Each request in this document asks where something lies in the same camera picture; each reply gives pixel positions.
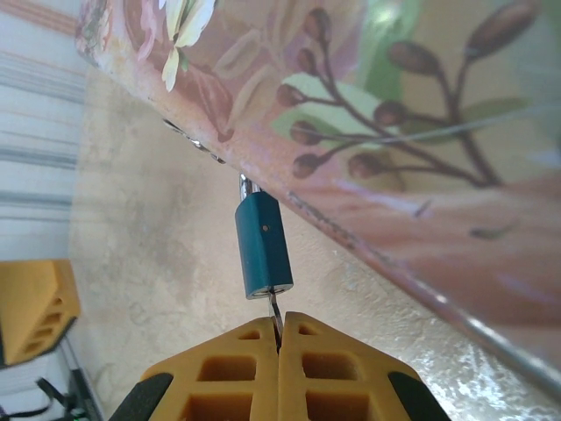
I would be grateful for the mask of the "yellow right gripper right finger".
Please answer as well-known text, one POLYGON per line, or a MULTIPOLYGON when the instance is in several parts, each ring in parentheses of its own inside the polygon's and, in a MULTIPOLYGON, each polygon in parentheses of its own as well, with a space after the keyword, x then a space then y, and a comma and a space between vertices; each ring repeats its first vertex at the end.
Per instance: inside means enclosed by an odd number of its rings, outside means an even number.
POLYGON ((285 317, 279 421, 451 421, 419 374, 301 312, 285 317))

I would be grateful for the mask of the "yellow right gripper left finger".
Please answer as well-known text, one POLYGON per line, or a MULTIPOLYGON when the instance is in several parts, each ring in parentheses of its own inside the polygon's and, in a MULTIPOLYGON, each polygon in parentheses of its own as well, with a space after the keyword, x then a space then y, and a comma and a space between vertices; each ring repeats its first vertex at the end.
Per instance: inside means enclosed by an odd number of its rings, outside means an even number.
POLYGON ((278 351, 256 318, 148 368, 109 421, 277 421, 278 351))

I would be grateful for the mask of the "small teal padlock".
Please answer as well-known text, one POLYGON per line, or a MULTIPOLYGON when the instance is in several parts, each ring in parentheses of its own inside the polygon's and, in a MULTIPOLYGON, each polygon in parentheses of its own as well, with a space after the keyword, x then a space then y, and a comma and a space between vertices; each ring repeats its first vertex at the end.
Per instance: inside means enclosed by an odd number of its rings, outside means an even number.
POLYGON ((241 268, 248 300, 293 288, 294 280, 278 201, 245 175, 239 176, 235 212, 241 268))

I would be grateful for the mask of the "pink illustrated tin box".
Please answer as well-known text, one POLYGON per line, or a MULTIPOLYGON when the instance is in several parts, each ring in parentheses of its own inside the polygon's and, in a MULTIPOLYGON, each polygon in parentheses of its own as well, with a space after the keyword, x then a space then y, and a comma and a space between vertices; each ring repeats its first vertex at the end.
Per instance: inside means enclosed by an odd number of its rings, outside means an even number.
POLYGON ((561 0, 80 0, 93 66, 561 400, 561 0))

